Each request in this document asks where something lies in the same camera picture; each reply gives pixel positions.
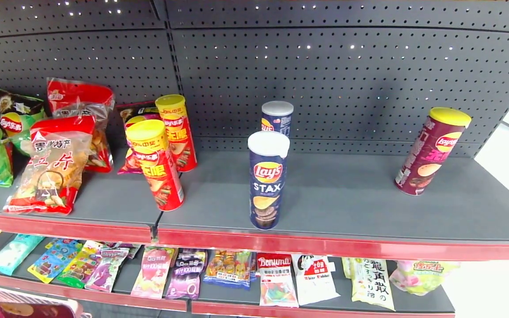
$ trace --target pegboard backpanel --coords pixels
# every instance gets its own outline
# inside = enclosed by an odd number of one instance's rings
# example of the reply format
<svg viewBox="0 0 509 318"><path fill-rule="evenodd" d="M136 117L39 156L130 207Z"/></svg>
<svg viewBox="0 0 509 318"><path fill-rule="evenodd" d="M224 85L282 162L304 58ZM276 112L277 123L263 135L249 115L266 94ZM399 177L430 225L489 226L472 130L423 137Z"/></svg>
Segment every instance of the pegboard backpanel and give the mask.
<svg viewBox="0 0 509 318"><path fill-rule="evenodd" d="M173 30L200 137L247 137L260 106L295 106L291 138L413 141L428 110L461 109L481 144L509 109L509 34L401 28Z"/></svg>
<svg viewBox="0 0 509 318"><path fill-rule="evenodd" d="M80 30L164 28L149 0L0 0L0 36Z"/></svg>
<svg viewBox="0 0 509 318"><path fill-rule="evenodd" d="M172 28L430 27L509 31L509 1L167 0Z"/></svg>

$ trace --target red snack bag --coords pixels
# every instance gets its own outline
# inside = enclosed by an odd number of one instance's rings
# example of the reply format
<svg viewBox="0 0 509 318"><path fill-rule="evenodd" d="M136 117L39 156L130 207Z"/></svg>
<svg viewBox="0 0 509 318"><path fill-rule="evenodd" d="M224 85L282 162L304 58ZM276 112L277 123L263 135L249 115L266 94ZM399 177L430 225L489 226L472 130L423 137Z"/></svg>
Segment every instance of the red snack bag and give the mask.
<svg viewBox="0 0 509 318"><path fill-rule="evenodd" d="M72 212L94 129L93 116L36 122L30 129L34 154L4 212Z"/></svg>
<svg viewBox="0 0 509 318"><path fill-rule="evenodd" d="M105 86L83 81L47 78L46 83L53 117L78 115L95 117L91 153L85 169L102 173L110 172L113 168L113 157L111 157L105 129L107 118L115 106L115 94Z"/></svg>

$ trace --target red shelf trim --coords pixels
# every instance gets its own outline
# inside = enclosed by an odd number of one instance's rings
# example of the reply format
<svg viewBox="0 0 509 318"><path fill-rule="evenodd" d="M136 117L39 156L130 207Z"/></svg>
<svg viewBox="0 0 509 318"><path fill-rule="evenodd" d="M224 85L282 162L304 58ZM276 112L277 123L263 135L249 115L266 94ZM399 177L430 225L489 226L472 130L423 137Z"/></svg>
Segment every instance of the red shelf trim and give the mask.
<svg viewBox="0 0 509 318"><path fill-rule="evenodd" d="M387 242L342 238L295 237L261 231L260 234L158 229L163 246L222 248L287 254L359 256L388 260L509 260L509 244L445 244Z"/></svg>
<svg viewBox="0 0 509 318"><path fill-rule="evenodd" d="M148 299L133 297L126 294L116 294L95 290L78 289L54 284L43 284L30 280L0 276L0 286L20 289L24 292L38 292L40 294L54 295L71 299L87 300L89 302L106 303L121 306L153 308L157 310L186 311L187 302L177 299Z"/></svg>
<svg viewBox="0 0 509 318"><path fill-rule="evenodd" d="M221 314L244 317L289 318L453 318L455 314L405 314L400 312L366 312L347 310L318 310L305 308L263 307L244 304L192 302L192 314Z"/></svg>
<svg viewBox="0 0 509 318"><path fill-rule="evenodd" d="M150 228L143 226L117 226L64 222L51 218L35 220L27 217L0 214L0 230L10 233L37 234L47 237L103 240L150 244Z"/></svg>

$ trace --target potato chip image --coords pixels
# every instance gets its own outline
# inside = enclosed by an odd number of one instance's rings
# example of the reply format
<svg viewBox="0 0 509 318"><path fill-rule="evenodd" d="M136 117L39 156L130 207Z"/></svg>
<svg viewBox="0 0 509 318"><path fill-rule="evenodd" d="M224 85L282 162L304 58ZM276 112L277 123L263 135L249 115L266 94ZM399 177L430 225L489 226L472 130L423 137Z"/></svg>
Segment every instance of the potato chip image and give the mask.
<svg viewBox="0 0 509 318"><path fill-rule="evenodd" d="M279 197L253 197L253 204L257 209L263 210L270 207Z"/></svg>

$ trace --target potato chip can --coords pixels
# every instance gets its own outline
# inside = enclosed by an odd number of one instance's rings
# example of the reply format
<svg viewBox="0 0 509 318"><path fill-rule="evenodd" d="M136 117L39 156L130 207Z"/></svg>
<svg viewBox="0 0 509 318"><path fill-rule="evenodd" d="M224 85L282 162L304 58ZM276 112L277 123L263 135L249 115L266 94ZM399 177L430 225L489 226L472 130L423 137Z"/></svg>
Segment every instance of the potato chip can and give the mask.
<svg viewBox="0 0 509 318"><path fill-rule="evenodd" d="M184 202L184 191L168 146L166 127L158 119L139 121L125 131L158 209L172 211Z"/></svg>
<svg viewBox="0 0 509 318"><path fill-rule="evenodd" d="M251 222L270 230L280 217L289 138L276 131L259 131L247 141L251 157Z"/></svg>
<svg viewBox="0 0 509 318"><path fill-rule="evenodd" d="M262 105L262 131L277 131L289 137L293 105L285 101L270 101Z"/></svg>
<svg viewBox="0 0 509 318"><path fill-rule="evenodd" d="M420 135L396 175L396 187L409 195L420 195L433 180L461 134L471 123L462 111L434 107Z"/></svg>
<svg viewBox="0 0 509 318"><path fill-rule="evenodd" d="M198 165L186 99L182 95L162 96L154 102L166 125L166 134L178 172L188 172Z"/></svg>

